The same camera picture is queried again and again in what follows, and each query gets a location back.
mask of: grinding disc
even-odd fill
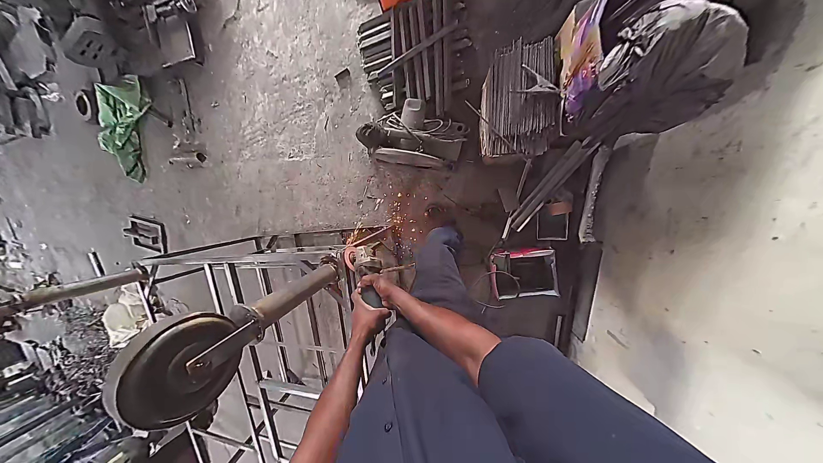
[[[357,252],[357,248],[354,246],[348,246],[346,249],[343,250],[343,262],[346,263],[346,267],[349,268],[352,272],[356,272],[355,270],[355,253]]]
[[[229,385],[243,351],[197,378],[185,364],[236,329],[231,320],[212,312],[179,314],[149,326],[109,367],[103,387],[106,411],[120,423],[146,431],[193,418]]]

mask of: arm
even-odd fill
[[[367,306],[360,289],[351,295],[355,310],[351,314],[351,340],[332,380],[323,388],[314,406],[303,438],[291,457],[293,463],[332,463],[349,428],[349,417],[357,403],[361,359],[365,346],[380,331],[391,312]]]
[[[437,350],[457,363],[477,384],[483,358],[500,338],[459,314],[427,304],[380,275],[366,275],[358,286],[372,285],[386,305],[394,305]]]

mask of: metal plate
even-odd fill
[[[374,159],[391,164],[403,164],[415,167],[446,167],[446,163],[437,157],[422,152],[408,151],[397,148],[378,148],[372,155]]]
[[[188,375],[186,362],[235,330],[231,320],[211,312],[170,316],[146,328],[109,368],[103,388],[106,411],[147,431],[188,421],[229,385],[242,351],[199,378]]]

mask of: angle grinder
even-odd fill
[[[357,275],[357,278],[363,278],[366,275],[379,274],[383,270],[383,261],[377,257],[374,248],[379,245],[376,242],[370,245],[362,246],[348,246],[343,250],[343,262],[352,272]],[[363,302],[369,304],[375,309],[385,307],[383,298],[377,293],[377,290],[372,286],[366,286],[360,289],[360,296],[363,297]]]

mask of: leg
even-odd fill
[[[462,244],[463,237],[454,226],[432,230],[425,244],[415,253],[416,276],[411,294],[482,325],[482,307],[468,296],[455,261]]]

